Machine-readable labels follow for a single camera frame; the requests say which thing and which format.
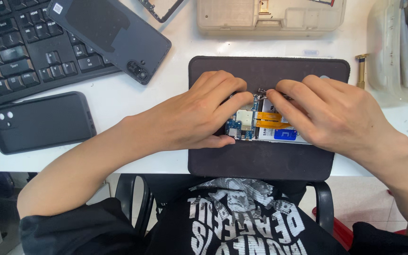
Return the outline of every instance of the office chair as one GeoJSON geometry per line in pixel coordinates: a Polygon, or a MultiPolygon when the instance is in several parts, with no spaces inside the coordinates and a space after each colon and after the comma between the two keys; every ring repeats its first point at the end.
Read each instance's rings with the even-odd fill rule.
{"type": "MultiPolygon", "coordinates": [[[[154,195],[150,191],[143,176],[138,174],[121,174],[116,188],[116,198],[121,201],[122,211],[127,218],[132,221],[133,193],[136,177],[141,177],[144,184],[143,200],[136,221],[135,231],[140,237],[144,237],[147,225],[149,224],[150,213],[154,204],[154,195]]],[[[327,183],[307,183],[307,186],[314,187],[316,191],[316,223],[331,235],[333,234],[333,199],[330,187],[327,183]]]]}

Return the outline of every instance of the black t-shirt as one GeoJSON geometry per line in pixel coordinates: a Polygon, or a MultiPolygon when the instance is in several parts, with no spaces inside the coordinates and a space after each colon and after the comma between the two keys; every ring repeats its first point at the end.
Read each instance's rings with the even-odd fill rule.
{"type": "MultiPolygon", "coordinates": [[[[220,178],[168,203],[149,238],[136,236],[120,202],[109,198],[53,217],[20,222],[26,255],[349,254],[287,195],[262,181],[220,178]]],[[[354,225],[350,254],[403,254],[408,237],[354,225]]]]}

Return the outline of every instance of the person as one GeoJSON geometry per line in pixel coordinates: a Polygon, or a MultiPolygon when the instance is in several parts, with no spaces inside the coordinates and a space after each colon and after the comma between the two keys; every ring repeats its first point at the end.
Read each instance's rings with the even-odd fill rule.
{"type": "MultiPolygon", "coordinates": [[[[108,175],[130,162],[161,151],[235,144],[213,134],[252,102],[246,88],[228,72],[205,72],[189,91],[125,117],[49,164],[18,198],[25,254],[348,254],[297,207],[281,182],[187,183],[144,239],[115,198],[84,205],[108,175]]],[[[267,97],[306,141],[356,161],[381,180],[408,221],[408,137],[388,123],[369,93],[310,75],[302,82],[281,80],[267,97]]],[[[408,227],[404,236],[356,223],[349,253],[408,254],[408,227]]]]}

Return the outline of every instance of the gray phone back cover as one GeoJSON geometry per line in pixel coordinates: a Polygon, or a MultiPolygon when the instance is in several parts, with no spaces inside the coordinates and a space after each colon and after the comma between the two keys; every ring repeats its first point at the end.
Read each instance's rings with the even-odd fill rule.
{"type": "Polygon", "coordinates": [[[171,41],[118,0],[53,0],[47,14],[143,85],[171,49],[171,41]],[[129,70],[133,62],[147,78],[129,70]]]}

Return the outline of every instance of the qr code sticker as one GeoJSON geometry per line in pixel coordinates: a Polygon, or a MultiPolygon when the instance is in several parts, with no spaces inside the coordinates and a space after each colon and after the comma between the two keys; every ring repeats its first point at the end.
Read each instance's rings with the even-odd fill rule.
{"type": "Polygon", "coordinates": [[[58,3],[56,3],[55,6],[54,6],[54,8],[53,8],[53,10],[54,10],[57,14],[61,14],[62,9],[63,9],[63,7],[62,7],[60,4],[58,4],[58,3]]]}

